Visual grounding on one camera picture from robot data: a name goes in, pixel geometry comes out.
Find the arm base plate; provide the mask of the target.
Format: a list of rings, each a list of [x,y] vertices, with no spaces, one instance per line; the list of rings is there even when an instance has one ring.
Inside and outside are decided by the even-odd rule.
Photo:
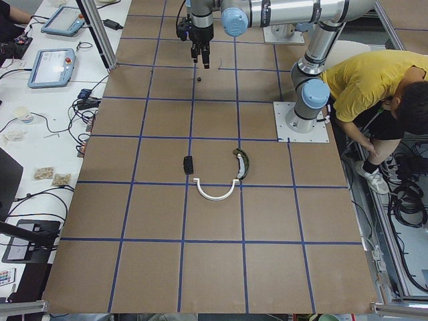
[[[263,28],[264,41],[273,44],[303,45],[304,36],[300,31],[296,31],[293,23],[283,25],[271,25]]]
[[[304,120],[295,113],[295,102],[274,102],[273,105],[278,142],[330,142],[321,110],[316,118]]]

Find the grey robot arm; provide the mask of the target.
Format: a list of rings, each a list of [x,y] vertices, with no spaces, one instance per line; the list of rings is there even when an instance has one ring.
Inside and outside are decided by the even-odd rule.
[[[209,68],[210,41],[214,36],[213,12],[221,12],[224,32],[239,37],[251,27],[291,23],[315,26],[302,58],[292,68],[297,94],[294,109],[287,113],[288,127],[299,133],[312,131],[318,113],[327,104],[330,90],[319,78],[325,61],[344,24],[374,7],[374,1],[184,1],[187,16],[177,24],[177,35],[192,42],[191,57]]]

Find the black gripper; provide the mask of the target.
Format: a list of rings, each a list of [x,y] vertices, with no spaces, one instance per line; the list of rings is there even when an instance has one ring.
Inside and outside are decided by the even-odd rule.
[[[210,41],[214,37],[213,25],[208,27],[197,27],[193,25],[189,31],[189,38],[192,41],[191,46],[191,57],[194,63],[198,62],[198,56],[200,54],[205,69],[210,68]]]

